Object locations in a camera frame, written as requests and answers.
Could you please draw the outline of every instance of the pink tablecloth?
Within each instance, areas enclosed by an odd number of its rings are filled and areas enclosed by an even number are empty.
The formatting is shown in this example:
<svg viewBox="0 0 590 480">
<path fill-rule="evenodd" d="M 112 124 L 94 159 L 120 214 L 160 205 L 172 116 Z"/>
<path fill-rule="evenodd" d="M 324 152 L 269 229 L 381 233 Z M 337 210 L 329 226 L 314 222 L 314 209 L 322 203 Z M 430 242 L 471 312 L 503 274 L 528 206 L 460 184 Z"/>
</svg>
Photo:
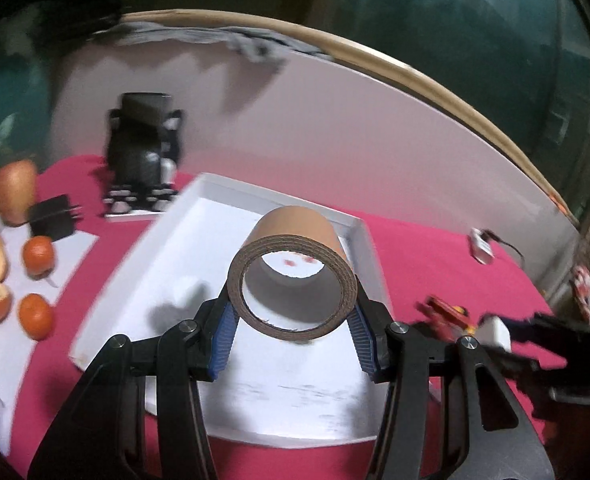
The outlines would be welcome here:
<svg viewBox="0 0 590 480">
<path fill-rule="evenodd" d="M 84 219 L 78 229 L 98 235 L 99 240 L 61 295 L 54 335 L 37 345 L 24 377 L 9 457 L 12 466 L 24 476 L 49 424 L 80 377 L 67 357 L 73 337 L 110 274 L 149 224 L 111 224 L 101 218 L 104 174 L 100 157 L 76 156 L 58 162 L 39 178 L 40 198 L 69 194 L 72 203 L 83 206 Z M 188 176 L 180 176 L 179 184 L 185 185 L 189 180 Z M 414 304 L 428 294 L 466 306 L 474 318 L 491 311 L 512 317 L 548 311 L 526 275 L 502 251 L 498 251 L 492 265 L 481 266 L 470 257 L 466 236 L 352 213 L 364 218 L 371 231 L 396 319 L 407 322 L 421 319 Z M 543 364 L 555 362 L 552 356 L 536 348 L 519 351 L 538 357 Z M 523 396 L 518 398 L 530 413 L 528 400 Z M 437 459 L 436 416 L 437 410 L 430 409 L 426 440 L 431 451 L 425 453 L 429 468 Z M 542 424 L 535 421 L 535 426 L 541 433 Z M 150 468 L 158 472 L 157 436 L 152 417 L 146 420 L 146 440 Z M 373 447 L 372 443 L 364 443 L 283 450 L 216 439 L 211 439 L 211 446 L 219 477 L 224 480 L 361 479 Z"/>
</svg>

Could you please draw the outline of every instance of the tape roll hole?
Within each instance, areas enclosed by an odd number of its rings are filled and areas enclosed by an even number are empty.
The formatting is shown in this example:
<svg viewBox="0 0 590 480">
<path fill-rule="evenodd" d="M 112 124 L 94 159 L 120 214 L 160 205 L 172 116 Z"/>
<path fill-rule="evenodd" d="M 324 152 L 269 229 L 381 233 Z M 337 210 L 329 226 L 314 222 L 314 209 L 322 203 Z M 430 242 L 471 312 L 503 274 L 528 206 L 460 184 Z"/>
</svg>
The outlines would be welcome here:
<svg viewBox="0 0 590 480">
<path fill-rule="evenodd" d="M 335 273 L 313 256 L 278 251 L 251 262 L 242 279 L 242 295 L 262 322 L 300 332 L 336 313 L 342 287 Z"/>
</svg>

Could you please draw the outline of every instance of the blue gripper pad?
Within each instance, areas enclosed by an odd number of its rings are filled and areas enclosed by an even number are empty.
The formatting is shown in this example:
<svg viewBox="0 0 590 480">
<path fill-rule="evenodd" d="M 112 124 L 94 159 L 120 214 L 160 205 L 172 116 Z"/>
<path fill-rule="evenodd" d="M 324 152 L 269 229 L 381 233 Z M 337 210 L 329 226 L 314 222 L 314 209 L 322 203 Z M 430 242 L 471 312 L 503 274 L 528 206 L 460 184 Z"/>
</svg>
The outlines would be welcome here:
<svg viewBox="0 0 590 480">
<path fill-rule="evenodd" d="M 213 336 L 211 361 L 209 362 L 209 375 L 213 380 L 217 379 L 220 371 L 226 368 L 226 363 L 229 361 L 230 348 L 233 346 L 238 321 L 239 316 L 235 309 L 230 302 L 227 303 Z"/>
<path fill-rule="evenodd" d="M 374 374 L 377 371 L 375 344 L 366 326 L 361 309 L 357 304 L 346 318 L 346 322 L 351 330 L 351 337 L 353 338 L 357 358 L 360 360 L 361 370 L 368 375 Z"/>
</svg>

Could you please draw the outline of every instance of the roll of tape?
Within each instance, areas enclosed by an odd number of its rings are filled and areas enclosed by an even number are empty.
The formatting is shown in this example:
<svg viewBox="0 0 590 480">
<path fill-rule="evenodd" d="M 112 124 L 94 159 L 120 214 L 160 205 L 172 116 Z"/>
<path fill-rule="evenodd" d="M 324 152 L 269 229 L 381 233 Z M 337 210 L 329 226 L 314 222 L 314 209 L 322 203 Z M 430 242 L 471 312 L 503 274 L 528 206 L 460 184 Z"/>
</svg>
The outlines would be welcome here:
<svg viewBox="0 0 590 480">
<path fill-rule="evenodd" d="M 289 341 L 333 331 L 357 299 L 357 279 L 333 226 L 301 206 L 260 219 L 230 264 L 227 288 L 251 327 Z"/>
</svg>

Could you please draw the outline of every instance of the screw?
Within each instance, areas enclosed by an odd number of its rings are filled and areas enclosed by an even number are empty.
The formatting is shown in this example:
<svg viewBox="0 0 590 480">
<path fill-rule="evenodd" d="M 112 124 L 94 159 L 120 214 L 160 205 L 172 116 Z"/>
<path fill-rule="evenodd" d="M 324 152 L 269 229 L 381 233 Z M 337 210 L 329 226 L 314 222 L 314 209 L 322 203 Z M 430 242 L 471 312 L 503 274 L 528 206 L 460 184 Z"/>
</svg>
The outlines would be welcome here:
<svg viewBox="0 0 590 480">
<path fill-rule="evenodd" d="M 475 339 L 473 336 L 466 335 L 460 339 L 460 344 L 464 348 L 468 348 L 469 350 L 474 350 L 478 347 L 478 340 Z"/>
<path fill-rule="evenodd" d="M 188 334 L 195 332 L 197 330 L 197 323 L 195 323 L 192 319 L 184 319 L 181 323 L 179 323 L 179 330 Z"/>
<path fill-rule="evenodd" d="M 406 323 L 402 323 L 401 321 L 393 321 L 389 325 L 390 331 L 396 334 L 405 334 L 408 332 L 408 325 Z"/>
<path fill-rule="evenodd" d="M 108 343 L 111 348 L 121 348 L 126 344 L 126 336 L 123 334 L 114 335 Z"/>
</svg>

